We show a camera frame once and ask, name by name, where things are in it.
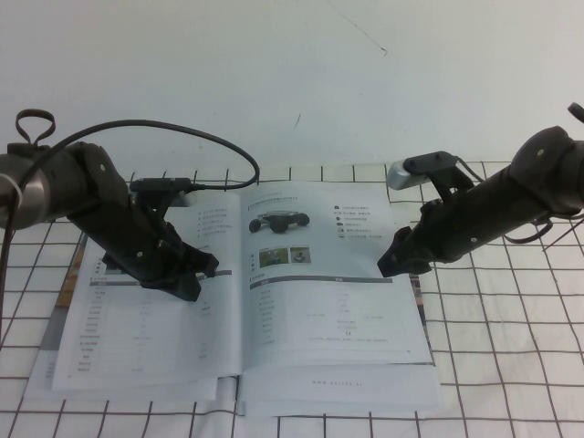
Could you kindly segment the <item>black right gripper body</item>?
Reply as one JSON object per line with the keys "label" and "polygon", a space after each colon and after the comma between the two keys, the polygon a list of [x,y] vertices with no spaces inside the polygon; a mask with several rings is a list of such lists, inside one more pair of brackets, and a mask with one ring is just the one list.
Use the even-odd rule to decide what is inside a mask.
{"label": "black right gripper body", "polygon": [[509,184],[482,182],[435,199],[421,208],[420,222],[405,243],[405,259],[413,264],[451,263],[509,231]]}

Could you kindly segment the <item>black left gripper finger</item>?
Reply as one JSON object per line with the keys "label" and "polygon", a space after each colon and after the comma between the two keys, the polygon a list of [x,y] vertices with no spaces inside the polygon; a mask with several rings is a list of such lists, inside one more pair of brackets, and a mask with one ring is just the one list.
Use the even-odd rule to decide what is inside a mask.
{"label": "black left gripper finger", "polygon": [[183,275],[197,278],[198,274],[215,277],[219,261],[214,255],[201,251],[191,245],[184,245]]}
{"label": "black left gripper finger", "polygon": [[201,293],[201,285],[195,272],[187,272],[178,275],[176,288],[173,294],[184,301],[196,302]]}

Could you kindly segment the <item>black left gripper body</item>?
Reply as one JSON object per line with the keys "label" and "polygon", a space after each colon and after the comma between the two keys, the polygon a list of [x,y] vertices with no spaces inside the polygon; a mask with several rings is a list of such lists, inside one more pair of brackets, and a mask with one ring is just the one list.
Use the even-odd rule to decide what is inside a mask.
{"label": "black left gripper body", "polygon": [[150,206],[128,195],[122,202],[101,203],[96,215],[93,240],[129,275],[154,284],[177,273],[186,247]]}

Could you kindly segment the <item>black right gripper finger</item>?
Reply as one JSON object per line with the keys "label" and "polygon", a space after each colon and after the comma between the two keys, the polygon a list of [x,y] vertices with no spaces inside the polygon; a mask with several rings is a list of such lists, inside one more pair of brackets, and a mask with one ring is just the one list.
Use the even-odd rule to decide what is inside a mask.
{"label": "black right gripper finger", "polygon": [[406,259],[405,242],[411,234],[411,228],[405,226],[400,228],[394,235],[390,247],[378,260],[378,267],[398,267],[403,266]]}
{"label": "black right gripper finger", "polygon": [[386,254],[379,260],[379,270],[383,277],[394,277],[402,274],[422,275],[431,271],[432,268],[424,261]]}

